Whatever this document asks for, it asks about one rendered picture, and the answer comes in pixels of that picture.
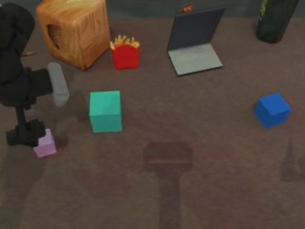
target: green bottle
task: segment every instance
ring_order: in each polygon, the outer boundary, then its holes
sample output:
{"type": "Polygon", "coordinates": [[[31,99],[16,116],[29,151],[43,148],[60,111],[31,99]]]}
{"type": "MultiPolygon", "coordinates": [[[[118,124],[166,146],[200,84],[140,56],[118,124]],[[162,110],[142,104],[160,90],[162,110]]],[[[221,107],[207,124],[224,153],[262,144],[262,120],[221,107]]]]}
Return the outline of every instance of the green bottle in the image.
{"type": "Polygon", "coordinates": [[[299,0],[263,0],[256,37],[273,44],[281,41],[299,0]]]}

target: teal block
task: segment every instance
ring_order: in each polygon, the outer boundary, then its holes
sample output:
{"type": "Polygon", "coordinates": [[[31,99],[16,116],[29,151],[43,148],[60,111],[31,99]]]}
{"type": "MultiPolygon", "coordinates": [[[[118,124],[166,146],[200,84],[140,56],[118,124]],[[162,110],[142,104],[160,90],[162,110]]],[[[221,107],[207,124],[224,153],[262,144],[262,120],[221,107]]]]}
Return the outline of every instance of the teal block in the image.
{"type": "Polygon", "coordinates": [[[89,117],[94,133],[122,131],[120,91],[91,92],[89,117]]]}

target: blue block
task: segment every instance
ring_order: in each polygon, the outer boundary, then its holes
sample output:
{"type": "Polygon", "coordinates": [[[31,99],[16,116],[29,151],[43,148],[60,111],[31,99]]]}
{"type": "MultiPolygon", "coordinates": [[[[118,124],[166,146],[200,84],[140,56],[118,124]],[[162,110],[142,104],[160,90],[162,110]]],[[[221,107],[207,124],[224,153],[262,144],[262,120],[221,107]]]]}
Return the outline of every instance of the blue block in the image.
{"type": "Polygon", "coordinates": [[[279,93],[274,93],[258,100],[254,113],[265,128],[270,128],[286,121],[291,107],[279,93]]]}
{"type": "Polygon", "coordinates": [[[94,133],[122,131],[120,92],[91,92],[89,117],[94,133]]]}

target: pink cube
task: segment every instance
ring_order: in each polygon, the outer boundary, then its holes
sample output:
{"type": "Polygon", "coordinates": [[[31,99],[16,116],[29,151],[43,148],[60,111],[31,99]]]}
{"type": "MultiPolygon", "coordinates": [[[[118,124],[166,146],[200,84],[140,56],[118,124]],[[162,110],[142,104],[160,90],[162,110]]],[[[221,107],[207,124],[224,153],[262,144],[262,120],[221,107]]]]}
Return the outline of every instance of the pink cube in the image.
{"type": "Polygon", "coordinates": [[[46,129],[46,135],[38,140],[38,146],[34,147],[34,151],[37,157],[56,153],[56,146],[50,129],[46,129]]]}

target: wooden crate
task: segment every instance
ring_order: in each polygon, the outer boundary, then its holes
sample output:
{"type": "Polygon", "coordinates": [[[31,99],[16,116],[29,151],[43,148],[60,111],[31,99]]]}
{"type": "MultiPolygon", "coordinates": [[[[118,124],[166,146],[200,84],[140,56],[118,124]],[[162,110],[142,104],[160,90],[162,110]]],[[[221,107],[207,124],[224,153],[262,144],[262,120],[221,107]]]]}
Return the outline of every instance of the wooden crate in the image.
{"type": "Polygon", "coordinates": [[[86,70],[109,48],[105,0],[45,0],[36,13],[56,59],[86,70]]]}

